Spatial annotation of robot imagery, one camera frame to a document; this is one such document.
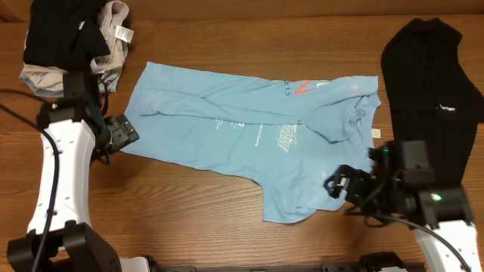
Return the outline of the light blue printed t-shirt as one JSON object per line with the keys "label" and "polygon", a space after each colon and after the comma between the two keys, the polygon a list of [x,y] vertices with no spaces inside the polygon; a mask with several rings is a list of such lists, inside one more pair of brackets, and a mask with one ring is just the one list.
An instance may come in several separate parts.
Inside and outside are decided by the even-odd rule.
{"label": "light blue printed t-shirt", "polygon": [[324,188],[339,166],[371,169],[378,87],[376,76],[283,81],[148,63],[125,152],[248,178],[265,221],[296,223],[343,205]]}

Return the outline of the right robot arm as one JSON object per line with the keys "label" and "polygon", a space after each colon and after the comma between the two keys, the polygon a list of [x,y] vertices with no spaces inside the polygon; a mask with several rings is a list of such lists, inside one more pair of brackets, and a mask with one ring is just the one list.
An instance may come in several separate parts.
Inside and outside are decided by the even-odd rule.
{"label": "right robot arm", "polygon": [[357,262],[329,263],[325,271],[480,271],[477,229],[464,188],[439,184],[424,141],[386,142],[368,152],[370,172],[341,165],[324,182],[329,196],[351,203],[345,216],[367,227],[406,225],[425,261],[403,261],[394,252],[363,255]]}

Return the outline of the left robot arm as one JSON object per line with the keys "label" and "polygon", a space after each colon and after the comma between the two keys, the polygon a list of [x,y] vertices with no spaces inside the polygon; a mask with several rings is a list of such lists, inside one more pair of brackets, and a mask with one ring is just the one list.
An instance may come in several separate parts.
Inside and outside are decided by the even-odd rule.
{"label": "left robot arm", "polygon": [[35,122],[42,139],[42,173],[36,209],[26,236],[8,243],[16,272],[121,272],[157,269],[150,256],[121,258],[91,226],[90,165],[137,141],[124,116],[108,116],[108,93],[92,73],[66,73],[63,94],[44,100]]}

